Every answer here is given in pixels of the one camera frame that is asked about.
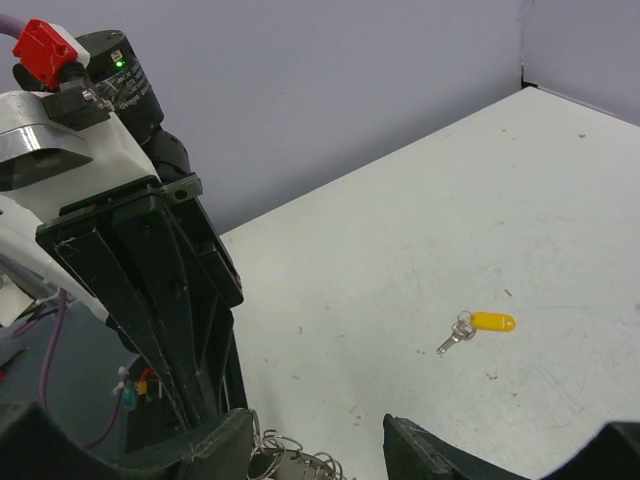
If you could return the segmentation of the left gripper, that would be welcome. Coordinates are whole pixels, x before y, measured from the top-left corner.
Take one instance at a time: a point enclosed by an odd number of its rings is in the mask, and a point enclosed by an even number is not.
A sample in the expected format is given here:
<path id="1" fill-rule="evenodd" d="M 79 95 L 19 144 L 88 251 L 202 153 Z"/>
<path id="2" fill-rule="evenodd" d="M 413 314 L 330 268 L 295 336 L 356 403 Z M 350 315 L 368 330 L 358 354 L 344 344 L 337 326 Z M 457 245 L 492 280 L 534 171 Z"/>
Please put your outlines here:
<path id="1" fill-rule="evenodd" d="M 36 242 L 95 296 L 191 430 L 229 410 L 223 384 L 241 281 L 190 174 L 133 181 L 61 209 Z"/>

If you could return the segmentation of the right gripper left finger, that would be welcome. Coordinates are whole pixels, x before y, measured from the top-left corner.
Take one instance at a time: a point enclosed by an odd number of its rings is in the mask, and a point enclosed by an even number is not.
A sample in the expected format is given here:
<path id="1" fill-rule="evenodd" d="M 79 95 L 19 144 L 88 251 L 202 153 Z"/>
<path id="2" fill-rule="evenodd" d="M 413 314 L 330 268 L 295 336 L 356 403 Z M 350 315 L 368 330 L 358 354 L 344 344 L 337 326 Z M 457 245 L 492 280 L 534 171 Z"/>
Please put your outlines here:
<path id="1" fill-rule="evenodd" d="M 244 479 L 253 414 L 234 409 L 193 430 L 131 420 L 114 453 L 69 438 L 35 402 L 1 404 L 3 479 Z"/>

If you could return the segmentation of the metal disc keyring holder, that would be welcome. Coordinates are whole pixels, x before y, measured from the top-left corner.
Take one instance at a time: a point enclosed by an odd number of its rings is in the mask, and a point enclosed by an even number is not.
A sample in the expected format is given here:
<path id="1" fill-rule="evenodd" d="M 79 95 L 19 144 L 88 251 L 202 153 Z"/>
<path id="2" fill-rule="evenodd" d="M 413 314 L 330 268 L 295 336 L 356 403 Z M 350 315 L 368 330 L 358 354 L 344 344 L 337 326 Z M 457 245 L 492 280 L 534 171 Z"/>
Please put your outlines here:
<path id="1" fill-rule="evenodd" d="M 265 430 L 255 437 L 248 480 L 343 480 L 341 463 L 327 452 L 308 453 L 300 442 Z"/>

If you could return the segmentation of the yellow tag key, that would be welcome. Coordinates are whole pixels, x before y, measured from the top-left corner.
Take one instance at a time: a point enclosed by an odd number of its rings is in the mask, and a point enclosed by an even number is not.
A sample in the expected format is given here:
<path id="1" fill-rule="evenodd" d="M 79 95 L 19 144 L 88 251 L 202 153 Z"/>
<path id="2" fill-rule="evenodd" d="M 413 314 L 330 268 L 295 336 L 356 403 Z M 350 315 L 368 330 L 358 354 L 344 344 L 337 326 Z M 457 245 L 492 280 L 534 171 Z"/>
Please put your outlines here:
<path id="1" fill-rule="evenodd" d="M 505 313 L 463 311 L 453 323 L 451 334 L 437 348 L 436 353 L 445 354 L 454 345 L 473 339 L 478 331 L 508 333 L 515 327 L 516 320 Z"/>

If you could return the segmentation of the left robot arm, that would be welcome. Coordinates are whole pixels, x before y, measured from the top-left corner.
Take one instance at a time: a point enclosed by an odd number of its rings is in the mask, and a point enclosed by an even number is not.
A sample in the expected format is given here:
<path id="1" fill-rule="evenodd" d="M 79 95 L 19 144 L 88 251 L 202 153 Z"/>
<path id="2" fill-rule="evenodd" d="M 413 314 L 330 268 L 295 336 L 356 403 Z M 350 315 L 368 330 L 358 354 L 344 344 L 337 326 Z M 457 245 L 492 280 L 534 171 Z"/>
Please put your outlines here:
<path id="1" fill-rule="evenodd" d="M 226 389 L 240 276 L 202 184 L 127 38 L 33 20 L 1 97 L 1 193 L 36 219 L 4 256 L 109 323 L 190 430 L 246 401 Z"/>

